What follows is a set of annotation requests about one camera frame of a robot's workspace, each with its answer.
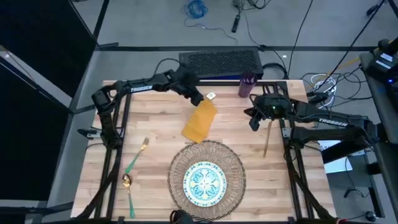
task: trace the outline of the concrete floor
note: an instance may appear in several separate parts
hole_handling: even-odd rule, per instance
[[[98,42],[106,44],[119,42],[122,46],[191,46],[191,45],[235,45],[236,42],[218,30],[189,28],[183,24],[186,15],[181,11],[188,0],[111,0]],[[208,27],[222,27],[226,32],[237,38],[238,45],[253,45],[248,37],[244,20],[239,23],[235,34],[230,32],[236,15],[231,1],[204,0],[209,8],[208,14],[197,21]],[[248,11],[250,30],[253,38],[266,45],[293,45],[300,23],[307,10],[309,0],[272,1],[261,11]],[[88,28],[93,31],[103,1],[88,0],[75,3]],[[297,45],[348,46],[366,23],[366,10],[377,3],[376,0],[315,0],[307,20],[303,26]],[[398,20],[388,5],[382,7],[369,27],[357,41],[358,46],[374,46],[378,40],[393,39],[398,36]],[[285,63],[289,64],[290,52],[278,52],[286,55]],[[344,52],[295,52],[290,72],[291,79],[298,79],[309,72],[326,73],[332,70]],[[359,52],[351,52],[345,61],[354,59]],[[260,53],[262,63],[280,60],[273,52]],[[178,52],[95,52],[83,85],[79,107],[92,104],[90,96],[97,90],[103,80],[137,79],[153,74],[156,64],[163,58],[178,58]],[[358,64],[342,69],[348,72]],[[159,71],[175,69],[173,62],[165,62]],[[361,72],[356,73],[364,80]],[[266,70],[264,79],[280,79],[278,71]],[[348,97],[356,91],[355,84],[341,82],[337,94]],[[369,96],[366,84],[357,97]],[[372,100],[355,101],[338,106],[334,111],[369,116],[375,123],[379,122]],[[75,190],[80,176],[85,155],[87,140],[77,134],[79,128],[89,128],[94,112],[75,116],[68,136],[63,159],[58,167],[53,185],[49,206],[65,203],[74,199]],[[389,203],[388,195],[381,176],[375,176],[379,194],[382,197],[386,218],[378,223],[396,223]],[[345,189],[330,182],[333,201],[339,217],[356,217],[372,210],[370,198],[359,198],[351,194],[343,198]],[[70,213],[52,215],[45,220],[66,219]],[[363,217],[355,219],[366,221]]]

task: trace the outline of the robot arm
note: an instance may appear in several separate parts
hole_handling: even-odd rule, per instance
[[[106,147],[121,147],[121,137],[112,120],[112,111],[122,97],[131,93],[155,90],[159,92],[173,90],[185,98],[190,98],[195,106],[203,100],[203,95],[195,87],[199,78],[189,73],[183,66],[177,71],[169,70],[155,74],[153,77],[141,80],[117,81],[112,85],[104,86],[95,92],[91,98],[94,101],[102,125],[101,138]],[[110,92],[116,91],[113,99]]]
[[[364,136],[367,142],[378,140],[377,126],[367,117],[321,110],[309,103],[289,99],[278,93],[251,95],[250,97],[254,107],[246,109],[244,112],[251,117],[249,125],[253,131],[258,130],[260,120],[289,119],[299,123],[316,121],[343,128],[317,130],[295,127],[290,137],[301,147],[306,142],[315,140],[353,140],[360,136]]]

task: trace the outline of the wooden table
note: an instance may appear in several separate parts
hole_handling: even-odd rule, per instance
[[[287,85],[291,98],[307,100],[301,80],[287,81]],[[287,217],[294,217],[279,122],[272,124],[267,156],[263,159],[262,153],[269,131],[267,130],[269,121],[262,121],[257,132],[251,130],[248,124],[250,117],[245,115],[243,110],[251,107],[252,104],[248,98],[240,98],[237,95],[238,86],[198,86],[198,89],[203,95],[209,92],[216,94],[213,102],[218,112],[207,139],[229,146],[239,155],[246,170],[247,187],[243,201],[234,212],[222,220],[286,221]],[[262,90],[257,86],[252,93],[261,94]],[[174,155],[184,146],[192,143],[181,135],[181,130],[194,109],[189,100],[172,91],[167,93],[147,91],[132,96],[119,180],[144,138],[148,136],[150,139],[148,148],[140,155],[131,171],[135,220],[167,221],[171,211],[177,208],[168,190],[167,173]],[[95,117],[93,126],[101,127],[98,116]],[[101,142],[101,140],[90,141],[89,144],[96,142]],[[335,216],[320,153],[304,148],[302,155],[310,190],[331,215]],[[73,217],[83,211],[98,190],[104,157],[105,148],[102,145],[92,146],[87,150],[73,206]],[[303,195],[299,188],[298,191],[303,216],[306,217]],[[102,216],[105,214],[108,202],[107,195],[104,196]],[[117,219],[118,216],[129,219],[127,192],[121,181],[118,181],[113,219]]]

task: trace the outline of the orange cloth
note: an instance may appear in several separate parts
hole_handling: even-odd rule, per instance
[[[201,143],[207,136],[217,109],[205,99],[201,101],[182,130],[182,135],[196,143]]]

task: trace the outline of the white cable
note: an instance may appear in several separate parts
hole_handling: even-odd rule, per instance
[[[313,90],[317,90],[319,88],[320,85],[322,85],[324,82],[327,82],[327,84],[330,84],[330,87],[327,88],[325,91],[323,91],[324,93],[328,93],[329,95],[331,95],[331,99],[328,103],[322,105],[321,107],[319,107],[318,109],[322,109],[330,104],[332,104],[335,100],[335,95],[337,92],[337,82],[334,78],[329,77],[327,80],[322,80],[322,81],[318,81],[316,83],[314,83],[313,78],[318,77],[318,76],[327,76],[327,74],[316,74],[313,75],[310,79],[311,83],[313,84]]]

